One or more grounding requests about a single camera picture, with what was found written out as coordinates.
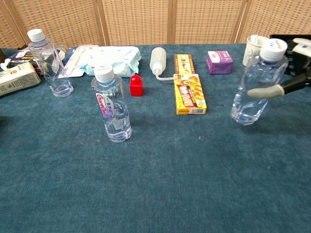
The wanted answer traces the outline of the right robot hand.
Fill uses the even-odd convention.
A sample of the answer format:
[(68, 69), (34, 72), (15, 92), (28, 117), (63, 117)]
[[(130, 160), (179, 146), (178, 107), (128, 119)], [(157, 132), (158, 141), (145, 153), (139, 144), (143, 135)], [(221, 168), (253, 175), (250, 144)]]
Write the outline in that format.
[(282, 97), (307, 86), (311, 87), (311, 40), (294, 38), (287, 43), (288, 70), (292, 77), (271, 87), (251, 89), (247, 91), (248, 96), (270, 99)]

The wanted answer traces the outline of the clear water bottle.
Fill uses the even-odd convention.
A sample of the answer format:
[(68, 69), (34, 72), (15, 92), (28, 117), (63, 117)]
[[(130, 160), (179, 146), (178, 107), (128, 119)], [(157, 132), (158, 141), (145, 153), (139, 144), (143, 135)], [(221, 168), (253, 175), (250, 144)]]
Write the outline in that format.
[(53, 95), (61, 98), (70, 95), (73, 92), (73, 86), (54, 43), (45, 37), (41, 29), (29, 30), (27, 35), (31, 41), (28, 48), (39, 69), (43, 72)]
[(116, 143), (131, 137), (132, 129), (124, 98), (122, 78), (110, 64), (94, 67), (91, 87), (101, 110), (108, 138)]
[(259, 119), (268, 99), (254, 98), (247, 92), (254, 88), (268, 88), (279, 82), (289, 63), (284, 55), (287, 47), (284, 40), (272, 38), (250, 55), (231, 109), (231, 117), (236, 122), (251, 125)]

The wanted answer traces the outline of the white paper cup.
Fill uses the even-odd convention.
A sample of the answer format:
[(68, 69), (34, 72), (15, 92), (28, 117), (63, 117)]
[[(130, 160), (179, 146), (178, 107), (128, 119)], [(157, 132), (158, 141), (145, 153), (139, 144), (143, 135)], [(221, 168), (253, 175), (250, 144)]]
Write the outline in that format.
[(267, 37), (258, 34), (253, 34), (247, 38), (246, 48), (242, 61), (242, 64), (244, 66), (247, 65), (250, 55), (260, 50), (266, 40), (268, 40)]

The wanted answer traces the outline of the purple box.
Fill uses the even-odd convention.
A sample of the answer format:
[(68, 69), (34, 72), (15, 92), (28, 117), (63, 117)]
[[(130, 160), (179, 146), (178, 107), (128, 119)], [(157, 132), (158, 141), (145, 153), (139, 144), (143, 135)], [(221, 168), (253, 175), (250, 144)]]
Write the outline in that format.
[(233, 66), (233, 60), (226, 50), (215, 50), (207, 52), (207, 67), (209, 73), (230, 74)]

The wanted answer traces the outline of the black tray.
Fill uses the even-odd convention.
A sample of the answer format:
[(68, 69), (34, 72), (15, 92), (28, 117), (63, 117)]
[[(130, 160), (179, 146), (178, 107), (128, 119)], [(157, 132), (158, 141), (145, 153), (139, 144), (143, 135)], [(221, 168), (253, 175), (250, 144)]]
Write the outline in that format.
[(297, 52), (293, 52), (293, 48), (297, 43), (293, 42), (295, 38), (304, 38), (311, 40), (311, 34), (271, 34), (270, 38), (278, 38), (284, 40), (288, 44), (285, 56), (288, 58), (289, 64), (285, 70), (285, 74), (298, 76), (306, 70), (311, 69), (311, 58)]

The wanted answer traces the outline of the yellow curry box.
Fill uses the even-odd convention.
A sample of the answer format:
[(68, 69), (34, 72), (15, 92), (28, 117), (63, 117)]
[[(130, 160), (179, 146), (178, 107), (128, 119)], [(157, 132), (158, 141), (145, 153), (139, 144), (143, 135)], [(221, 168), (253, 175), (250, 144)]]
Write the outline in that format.
[(174, 74), (177, 115), (203, 115), (207, 104), (198, 74)]

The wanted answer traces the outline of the narrow yellow brown box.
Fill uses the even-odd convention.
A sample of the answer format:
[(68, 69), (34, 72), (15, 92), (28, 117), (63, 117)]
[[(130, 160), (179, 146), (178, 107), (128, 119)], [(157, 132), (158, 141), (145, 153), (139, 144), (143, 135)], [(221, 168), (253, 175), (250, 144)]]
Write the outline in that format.
[(175, 54), (174, 55), (175, 74), (195, 74), (192, 55), (191, 54)]

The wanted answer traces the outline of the white squeeze bottle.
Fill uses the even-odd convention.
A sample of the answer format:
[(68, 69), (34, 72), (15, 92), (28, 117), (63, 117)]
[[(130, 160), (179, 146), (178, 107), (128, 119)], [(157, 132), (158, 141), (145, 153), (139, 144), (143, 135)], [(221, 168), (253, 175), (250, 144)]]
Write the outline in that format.
[(173, 77), (163, 78), (160, 75), (166, 69), (166, 51), (162, 47), (156, 47), (151, 52), (150, 69), (157, 80), (168, 81)]

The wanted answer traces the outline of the small red block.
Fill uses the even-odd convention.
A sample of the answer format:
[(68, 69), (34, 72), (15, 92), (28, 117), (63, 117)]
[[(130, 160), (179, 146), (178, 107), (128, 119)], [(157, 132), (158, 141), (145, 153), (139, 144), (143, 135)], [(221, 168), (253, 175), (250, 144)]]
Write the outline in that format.
[(134, 74), (130, 78), (130, 94), (135, 97), (143, 96), (143, 80), (138, 74)]

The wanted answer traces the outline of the blue tablecloth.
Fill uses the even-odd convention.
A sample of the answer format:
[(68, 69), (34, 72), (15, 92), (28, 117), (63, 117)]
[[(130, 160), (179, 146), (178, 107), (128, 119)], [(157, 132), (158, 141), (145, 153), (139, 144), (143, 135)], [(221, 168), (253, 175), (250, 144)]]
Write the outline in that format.
[[(0, 98), (0, 233), (311, 233), (311, 88), (269, 101), (250, 126), (230, 115), (243, 44), (166, 45), (191, 54), (208, 102), (178, 116), (173, 83), (149, 68), (144, 94), (124, 91), (132, 136), (111, 142), (91, 77), (55, 97), (48, 85)], [(226, 50), (230, 74), (210, 74)]]

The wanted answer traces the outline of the wicker folding screen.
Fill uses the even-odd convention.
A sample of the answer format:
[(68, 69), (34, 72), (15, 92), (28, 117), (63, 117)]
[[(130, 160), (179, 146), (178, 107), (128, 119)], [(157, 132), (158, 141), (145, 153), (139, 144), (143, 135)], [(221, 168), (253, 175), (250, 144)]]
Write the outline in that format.
[(311, 0), (0, 0), (0, 47), (40, 28), (67, 46), (244, 43), (311, 34)]

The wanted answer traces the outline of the wet wipes pack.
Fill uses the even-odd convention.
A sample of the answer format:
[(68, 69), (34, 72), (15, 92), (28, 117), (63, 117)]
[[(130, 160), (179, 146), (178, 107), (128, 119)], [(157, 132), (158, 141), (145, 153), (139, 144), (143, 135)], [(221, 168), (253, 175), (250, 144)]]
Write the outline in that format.
[(134, 46), (104, 46), (87, 49), (80, 57), (78, 68), (87, 75), (94, 76), (94, 67), (110, 64), (114, 73), (129, 78), (139, 73), (141, 54)]

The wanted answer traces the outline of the pink toothbrush pack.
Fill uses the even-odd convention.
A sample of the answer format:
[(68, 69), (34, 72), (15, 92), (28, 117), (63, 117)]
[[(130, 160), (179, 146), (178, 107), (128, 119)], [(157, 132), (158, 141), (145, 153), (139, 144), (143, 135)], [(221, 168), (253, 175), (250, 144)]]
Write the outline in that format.
[(71, 50), (71, 56), (64, 66), (68, 77), (73, 78), (83, 76), (84, 71), (79, 68), (79, 65), (83, 63), (85, 52), (95, 47), (98, 47), (98, 45), (80, 45)]

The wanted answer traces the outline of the black battery pack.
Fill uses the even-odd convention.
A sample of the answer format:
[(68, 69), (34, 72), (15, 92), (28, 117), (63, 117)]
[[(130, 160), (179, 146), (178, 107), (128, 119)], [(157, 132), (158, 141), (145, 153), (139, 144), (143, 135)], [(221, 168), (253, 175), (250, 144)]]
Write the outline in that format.
[[(41, 53), (43, 60), (48, 61), (52, 60), (52, 63), (54, 64), (54, 58), (52, 57), (52, 49), (46, 49)], [(42, 72), (36, 62), (36, 59), (34, 59), (31, 51), (29, 48), (25, 48), (23, 50), (18, 50), (15, 55), (10, 59), (9, 63), (6, 65), (8, 69), (13, 68), (17, 65), (21, 65), (23, 63), (30, 63), (38, 75), (43, 75), (44, 72)]]

